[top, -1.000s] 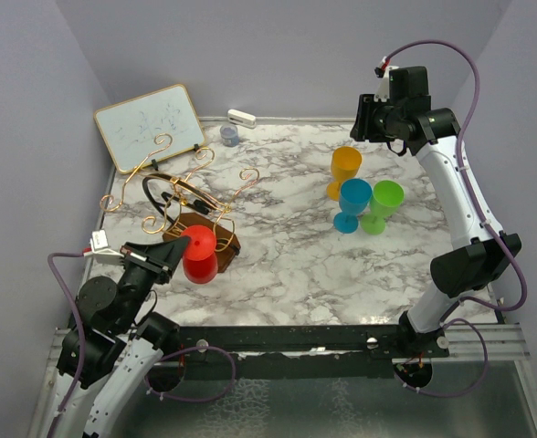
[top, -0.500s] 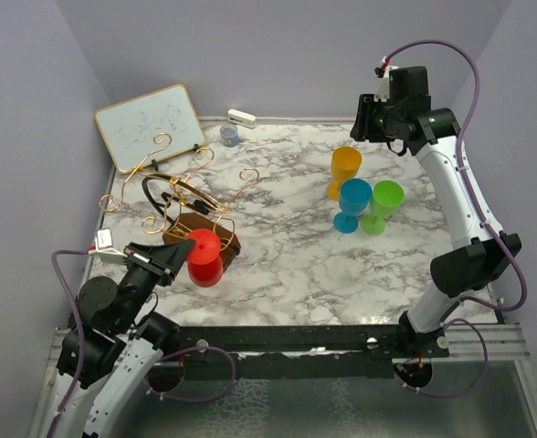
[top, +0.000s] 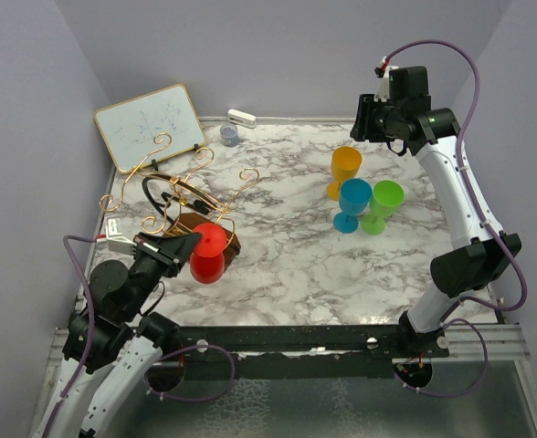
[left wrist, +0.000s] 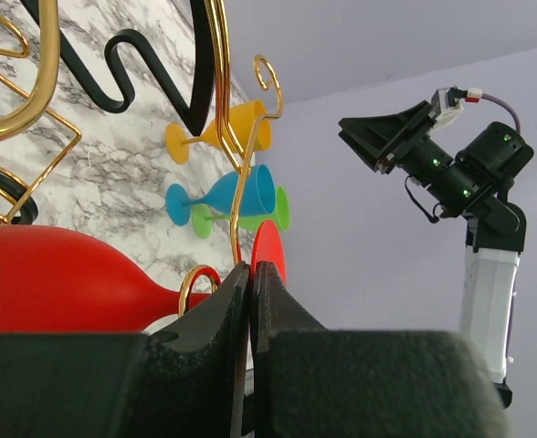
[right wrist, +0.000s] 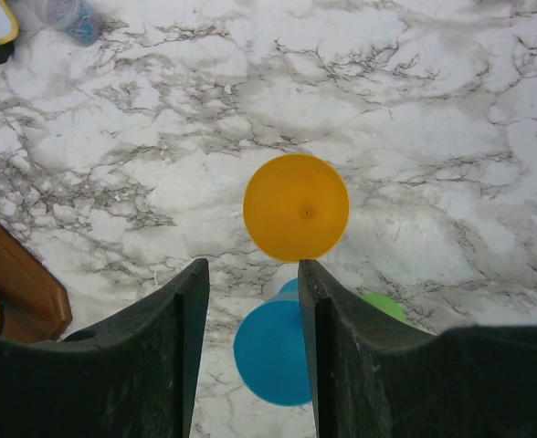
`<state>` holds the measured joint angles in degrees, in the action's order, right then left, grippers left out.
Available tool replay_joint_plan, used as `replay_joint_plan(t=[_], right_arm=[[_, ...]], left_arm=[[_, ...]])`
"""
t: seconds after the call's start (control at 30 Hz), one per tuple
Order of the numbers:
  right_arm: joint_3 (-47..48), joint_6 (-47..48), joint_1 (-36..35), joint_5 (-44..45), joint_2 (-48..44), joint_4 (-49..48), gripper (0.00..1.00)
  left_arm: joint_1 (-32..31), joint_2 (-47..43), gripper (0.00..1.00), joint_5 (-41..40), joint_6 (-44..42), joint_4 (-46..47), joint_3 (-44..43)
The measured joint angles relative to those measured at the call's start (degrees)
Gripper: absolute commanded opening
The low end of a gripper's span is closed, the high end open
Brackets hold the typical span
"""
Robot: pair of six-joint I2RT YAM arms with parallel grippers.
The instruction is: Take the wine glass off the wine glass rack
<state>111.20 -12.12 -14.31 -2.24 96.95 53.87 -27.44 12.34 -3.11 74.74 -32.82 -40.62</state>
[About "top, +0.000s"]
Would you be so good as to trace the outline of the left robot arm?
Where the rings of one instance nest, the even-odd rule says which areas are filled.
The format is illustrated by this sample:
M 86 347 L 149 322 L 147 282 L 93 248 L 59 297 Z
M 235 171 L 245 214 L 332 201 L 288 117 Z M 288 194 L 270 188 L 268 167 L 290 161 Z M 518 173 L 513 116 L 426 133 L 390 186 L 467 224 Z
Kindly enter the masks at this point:
M 87 305 L 70 316 L 57 388 L 37 437 L 101 437 L 141 375 L 175 354 L 177 325 L 142 306 L 163 278 L 178 276 L 201 238 L 139 233 L 128 244 L 130 266 L 106 260 L 82 278 Z

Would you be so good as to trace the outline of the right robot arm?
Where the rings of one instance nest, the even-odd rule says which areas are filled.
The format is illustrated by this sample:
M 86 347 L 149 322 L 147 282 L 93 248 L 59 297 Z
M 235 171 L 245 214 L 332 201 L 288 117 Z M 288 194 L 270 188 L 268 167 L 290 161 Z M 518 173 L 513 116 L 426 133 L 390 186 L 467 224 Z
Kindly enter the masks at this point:
M 451 109 L 432 107 L 424 67 L 380 67 L 374 94 L 359 98 L 353 140 L 390 144 L 400 140 L 423 167 L 441 202 L 452 249 L 430 263 L 427 292 L 398 323 L 397 349 L 415 357 L 442 333 L 444 315 L 458 301 L 498 279 L 521 250 L 491 212 L 465 154 L 457 143 L 458 120 Z

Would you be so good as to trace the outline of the blue plastic wine glass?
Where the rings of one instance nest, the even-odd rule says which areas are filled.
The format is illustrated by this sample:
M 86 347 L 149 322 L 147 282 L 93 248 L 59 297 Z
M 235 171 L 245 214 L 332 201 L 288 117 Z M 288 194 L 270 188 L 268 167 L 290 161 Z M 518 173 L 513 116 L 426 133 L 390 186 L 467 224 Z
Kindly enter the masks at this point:
M 355 232 L 358 216 L 365 210 L 372 194 L 372 186 L 365 180 L 352 178 L 345 181 L 339 193 L 340 212 L 333 218 L 334 228 L 343 234 Z

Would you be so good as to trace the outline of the green plastic wine glass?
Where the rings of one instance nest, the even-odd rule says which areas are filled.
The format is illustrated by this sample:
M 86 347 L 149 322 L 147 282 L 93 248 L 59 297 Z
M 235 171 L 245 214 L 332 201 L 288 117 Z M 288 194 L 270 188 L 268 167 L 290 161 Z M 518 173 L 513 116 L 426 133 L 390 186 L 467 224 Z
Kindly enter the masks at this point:
M 374 185 L 369 213 L 360 222 L 369 235 L 380 235 L 386 228 L 386 219 L 393 215 L 405 199 L 403 187 L 394 181 L 383 180 Z

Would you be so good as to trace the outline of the yellow plastic wine glass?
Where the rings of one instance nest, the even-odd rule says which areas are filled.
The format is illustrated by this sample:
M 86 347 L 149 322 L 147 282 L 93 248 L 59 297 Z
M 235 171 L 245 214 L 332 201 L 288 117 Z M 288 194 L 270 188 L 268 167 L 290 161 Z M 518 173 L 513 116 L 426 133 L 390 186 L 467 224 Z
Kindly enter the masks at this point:
M 333 152 L 331 161 L 332 181 L 326 189 L 330 199 L 339 200 L 342 184 L 358 173 L 361 164 L 362 154 L 354 147 L 342 146 Z

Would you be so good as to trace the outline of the red plastic wine glass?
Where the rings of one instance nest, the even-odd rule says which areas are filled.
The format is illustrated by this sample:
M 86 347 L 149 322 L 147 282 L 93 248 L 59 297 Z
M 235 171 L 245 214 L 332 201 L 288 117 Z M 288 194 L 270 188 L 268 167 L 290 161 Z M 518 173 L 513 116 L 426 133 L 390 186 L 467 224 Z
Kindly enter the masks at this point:
M 215 283 L 225 272 L 226 234 L 213 223 L 200 224 L 194 232 L 201 239 L 190 256 L 192 277 L 203 284 Z

